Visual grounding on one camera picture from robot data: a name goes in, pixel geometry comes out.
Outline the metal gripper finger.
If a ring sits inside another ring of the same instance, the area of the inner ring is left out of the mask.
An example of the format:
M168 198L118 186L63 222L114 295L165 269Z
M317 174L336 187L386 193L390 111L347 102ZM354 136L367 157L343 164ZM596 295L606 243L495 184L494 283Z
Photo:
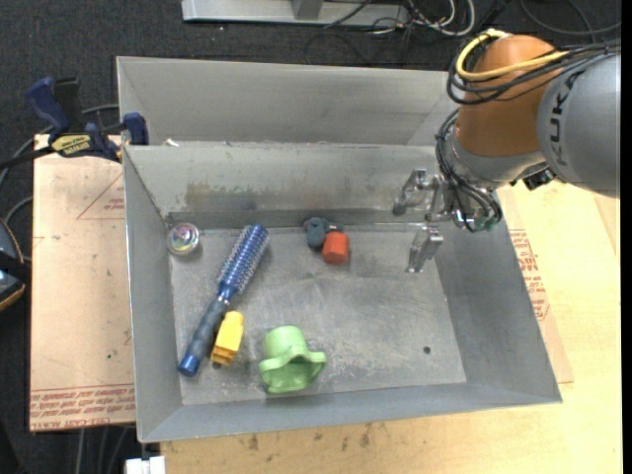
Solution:
M394 202L392 208L394 215L403 215L409 207L417 206L422 202L428 188L426 177L427 170L424 168L416 168L411 172L402 187L401 194Z
M437 227L420 228L410 247L407 272L420 273L425 263L435 257L442 243L443 236Z

